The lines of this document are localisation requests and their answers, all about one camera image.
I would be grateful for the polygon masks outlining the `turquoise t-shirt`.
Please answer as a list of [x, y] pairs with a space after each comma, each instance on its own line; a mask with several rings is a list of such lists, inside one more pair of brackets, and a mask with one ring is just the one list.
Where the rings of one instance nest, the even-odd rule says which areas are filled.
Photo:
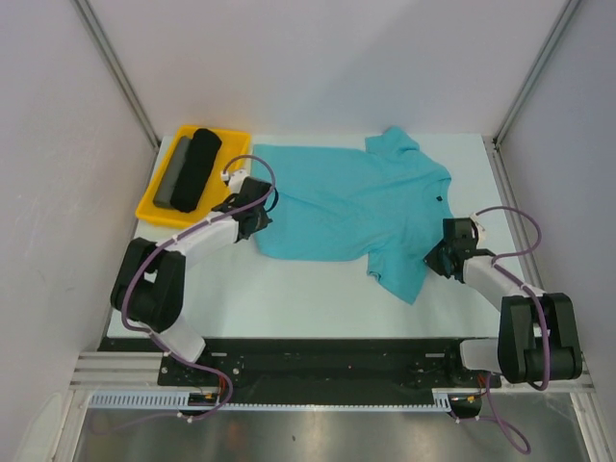
[[258, 143], [252, 174], [273, 178], [272, 223], [256, 235], [274, 259], [368, 259], [367, 274], [412, 304], [427, 275], [425, 255], [451, 218], [449, 171], [398, 127], [367, 137], [362, 149]]

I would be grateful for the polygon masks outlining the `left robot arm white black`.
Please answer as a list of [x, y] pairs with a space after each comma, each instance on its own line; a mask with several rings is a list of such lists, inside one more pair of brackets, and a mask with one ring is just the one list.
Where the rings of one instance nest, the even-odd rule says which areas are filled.
[[232, 193], [194, 226], [159, 242], [132, 240], [110, 296], [124, 326], [182, 358], [178, 371], [194, 385], [211, 377], [213, 362], [202, 354], [205, 340], [182, 316], [186, 273], [213, 252], [265, 229], [273, 209], [267, 199], [278, 200], [275, 186], [243, 169], [229, 180]]

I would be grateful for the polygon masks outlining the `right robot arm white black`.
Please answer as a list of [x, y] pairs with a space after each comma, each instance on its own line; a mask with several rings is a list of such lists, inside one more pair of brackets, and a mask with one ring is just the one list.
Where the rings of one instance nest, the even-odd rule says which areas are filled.
[[582, 373], [573, 301], [527, 284], [480, 248], [480, 227], [472, 218], [443, 220], [443, 238], [424, 257], [436, 274], [463, 284], [500, 314], [495, 338], [464, 340], [444, 362], [446, 379], [466, 386], [478, 372], [499, 374], [512, 384], [545, 390], [553, 381]]

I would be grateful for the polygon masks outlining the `yellow plastic tray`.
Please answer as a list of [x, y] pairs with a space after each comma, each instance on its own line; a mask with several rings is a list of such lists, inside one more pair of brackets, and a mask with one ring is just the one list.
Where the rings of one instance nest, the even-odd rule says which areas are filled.
[[180, 127], [162, 149], [160, 163], [136, 210], [150, 224], [184, 229], [204, 218], [229, 194], [220, 179], [223, 168], [233, 170], [244, 160], [251, 135], [247, 132]]

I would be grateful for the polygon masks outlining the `rolled grey t-shirt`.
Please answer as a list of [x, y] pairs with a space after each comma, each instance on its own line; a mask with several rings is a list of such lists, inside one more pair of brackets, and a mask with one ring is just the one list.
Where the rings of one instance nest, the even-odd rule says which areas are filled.
[[162, 209], [172, 209], [170, 200], [179, 174], [185, 164], [186, 155], [191, 141], [192, 140], [188, 137], [181, 137], [172, 151], [167, 168], [153, 199], [153, 204], [156, 207]]

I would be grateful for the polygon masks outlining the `rolled black t-shirt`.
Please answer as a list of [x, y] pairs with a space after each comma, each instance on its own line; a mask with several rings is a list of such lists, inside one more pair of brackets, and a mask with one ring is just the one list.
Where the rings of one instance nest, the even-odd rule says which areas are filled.
[[221, 145], [221, 139], [209, 129], [194, 132], [169, 201], [173, 209], [190, 213], [197, 208]]

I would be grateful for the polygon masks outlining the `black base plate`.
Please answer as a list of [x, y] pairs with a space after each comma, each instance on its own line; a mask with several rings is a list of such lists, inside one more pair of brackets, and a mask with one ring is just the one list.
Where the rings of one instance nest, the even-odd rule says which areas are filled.
[[435, 389], [475, 393], [486, 372], [461, 364], [459, 342], [431, 339], [214, 339], [200, 363], [224, 372], [234, 404], [403, 406]]

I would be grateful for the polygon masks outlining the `left aluminium frame post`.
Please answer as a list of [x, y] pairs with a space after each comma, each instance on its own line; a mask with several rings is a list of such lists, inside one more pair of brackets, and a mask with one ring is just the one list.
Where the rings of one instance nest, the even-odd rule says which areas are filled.
[[157, 135], [154, 125], [146, 113], [145, 107], [91, 2], [88, 0], [70, 0], [69, 3], [79, 16], [102, 63], [108, 69], [112, 80], [115, 82], [148, 143], [153, 149], [157, 150], [160, 147], [161, 139]]

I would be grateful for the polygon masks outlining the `aluminium frame post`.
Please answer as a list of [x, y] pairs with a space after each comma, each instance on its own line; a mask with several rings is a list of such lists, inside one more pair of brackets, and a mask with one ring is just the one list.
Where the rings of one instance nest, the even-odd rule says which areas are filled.
[[538, 54], [530, 66], [524, 81], [522, 82], [519, 90], [516, 92], [516, 95], [505, 113], [505, 116], [495, 135], [492, 137], [492, 144], [496, 149], [500, 149], [503, 142], [506, 140], [510, 130], [521, 115], [526, 103], [532, 96], [532, 93], [538, 85], [544, 71], [550, 64], [558, 46], [564, 39], [568, 29], [574, 22], [574, 19], [584, 4], [585, 1], [582, 0], [567, 0], [564, 2], [562, 9], [557, 15], [555, 22], [551, 26], [547, 37], [545, 38]]
[[79, 16], [102, 63], [108, 69], [112, 80], [115, 82], [148, 143], [153, 149], [157, 150], [160, 147], [161, 139], [157, 135], [154, 125], [146, 113], [145, 107], [91, 2], [88, 0], [70, 0], [69, 3]]

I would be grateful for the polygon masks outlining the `right aluminium frame post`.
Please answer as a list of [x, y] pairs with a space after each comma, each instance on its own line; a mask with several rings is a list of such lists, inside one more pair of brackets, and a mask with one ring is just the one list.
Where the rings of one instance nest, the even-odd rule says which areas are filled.
[[510, 130], [521, 115], [526, 103], [532, 96], [532, 93], [538, 85], [544, 71], [550, 64], [558, 46], [564, 39], [568, 29], [574, 22], [574, 19], [584, 4], [585, 1], [582, 0], [567, 0], [564, 2], [562, 9], [557, 15], [555, 22], [551, 26], [547, 37], [545, 38], [538, 54], [530, 66], [524, 81], [522, 82], [519, 90], [516, 92], [516, 95], [505, 113], [505, 116], [495, 135], [492, 137], [492, 144], [496, 149], [500, 149], [503, 142], [506, 140]]

